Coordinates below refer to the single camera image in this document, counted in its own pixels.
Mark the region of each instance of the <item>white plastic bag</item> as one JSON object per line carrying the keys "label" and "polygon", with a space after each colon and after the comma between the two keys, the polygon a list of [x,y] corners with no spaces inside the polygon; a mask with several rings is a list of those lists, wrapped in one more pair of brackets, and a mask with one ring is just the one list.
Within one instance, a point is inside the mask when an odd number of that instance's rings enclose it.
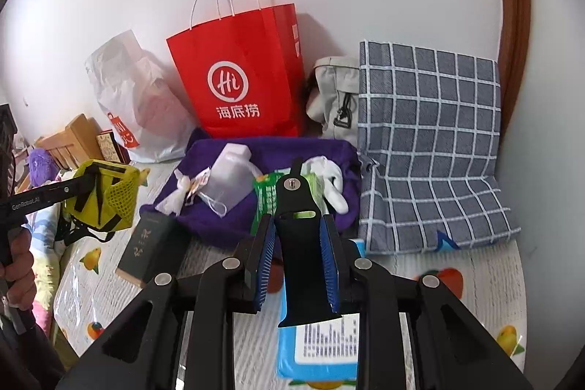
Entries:
{"label": "white plastic bag", "polygon": [[131,30],[92,53],[86,71],[116,141],[128,150],[130,159],[160,162],[185,155],[195,128],[193,119]]}

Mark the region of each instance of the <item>red paper bag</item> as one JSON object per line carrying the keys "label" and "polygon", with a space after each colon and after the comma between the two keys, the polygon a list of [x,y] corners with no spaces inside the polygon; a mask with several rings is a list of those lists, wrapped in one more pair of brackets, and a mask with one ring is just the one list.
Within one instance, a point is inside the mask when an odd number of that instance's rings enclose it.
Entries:
{"label": "red paper bag", "polygon": [[201,126],[211,136],[302,133],[304,73],[294,4],[240,14],[232,7],[232,15],[185,30],[167,43]]}

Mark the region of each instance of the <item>haidilao logo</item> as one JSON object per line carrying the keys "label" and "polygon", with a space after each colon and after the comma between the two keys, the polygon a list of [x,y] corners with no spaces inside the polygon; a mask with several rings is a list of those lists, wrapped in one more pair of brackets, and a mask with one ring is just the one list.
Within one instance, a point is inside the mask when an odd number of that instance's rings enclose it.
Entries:
{"label": "haidilao logo", "polygon": [[248,94],[248,77],[233,62],[217,62],[207,74],[211,93],[226,103],[237,103]]}

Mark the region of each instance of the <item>metal screw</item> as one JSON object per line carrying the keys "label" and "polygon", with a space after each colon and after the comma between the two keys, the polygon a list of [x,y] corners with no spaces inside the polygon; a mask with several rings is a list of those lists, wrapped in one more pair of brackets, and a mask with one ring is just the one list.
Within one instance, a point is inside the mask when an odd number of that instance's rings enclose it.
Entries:
{"label": "metal screw", "polygon": [[222,265],[225,269],[236,269],[240,265],[240,260],[234,257],[226,258]]}
{"label": "metal screw", "polygon": [[422,278],[422,284],[424,284],[427,288],[436,288],[439,286],[441,281],[435,275],[426,275]]}
{"label": "metal screw", "polygon": [[166,286],[173,280],[169,273],[159,273],[154,278],[154,284],[157,286]]}
{"label": "metal screw", "polygon": [[358,269],[370,269],[371,268],[371,261],[367,258],[358,258],[353,264]]}
{"label": "metal screw", "polygon": [[292,178],[284,181],[284,188],[287,190],[297,190],[301,186],[301,181]]}

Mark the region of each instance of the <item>bed sheet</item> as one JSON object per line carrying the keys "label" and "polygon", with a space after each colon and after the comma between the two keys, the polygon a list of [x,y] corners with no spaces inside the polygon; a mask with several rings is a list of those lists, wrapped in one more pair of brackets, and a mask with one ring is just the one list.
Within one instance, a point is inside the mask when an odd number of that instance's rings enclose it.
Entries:
{"label": "bed sheet", "polygon": [[[178,160],[142,164],[150,168],[147,186],[139,187],[133,225],[142,204],[152,203],[178,165]],[[54,318],[78,355],[84,351],[140,289],[116,275],[116,268],[133,228],[117,231],[112,240],[100,243],[83,238],[72,244],[61,259],[61,282],[55,295]]]}
{"label": "bed sheet", "polygon": [[[141,188],[139,205],[154,200],[177,163],[178,161],[173,161],[150,165],[148,188]],[[127,230],[116,232],[115,237],[107,244],[84,238],[70,247],[71,257],[65,267],[55,299],[55,318],[78,355],[87,350],[93,342],[93,337],[99,335],[99,329],[107,327],[140,291],[138,287],[115,274],[129,238],[130,231]],[[102,249],[98,260],[99,274],[91,268],[91,262],[88,264],[90,269],[86,269],[85,264],[80,262],[88,252],[98,247]],[[230,256],[229,252],[204,245],[194,239],[178,277],[201,273],[227,256]],[[461,301],[494,338],[503,330],[504,334],[507,333],[502,341],[504,347],[510,345],[513,331],[520,342],[511,349],[515,351],[512,359],[521,370],[524,368],[527,333],[526,295],[522,264],[515,240],[473,250],[377,256],[372,259],[391,273],[406,278],[415,278],[434,270],[441,279],[454,282],[455,287],[458,287],[460,276],[463,285],[457,293],[460,293]],[[276,375],[280,305],[280,293],[268,295],[259,314],[255,316],[236,314],[234,317],[234,369],[238,390],[289,388],[291,381]],[[401,318],[407,383],[409,389],[414,389],[408,330],[404,316]],[[182,348],[179,379],[184,374],[185,360],[186,349]]]}

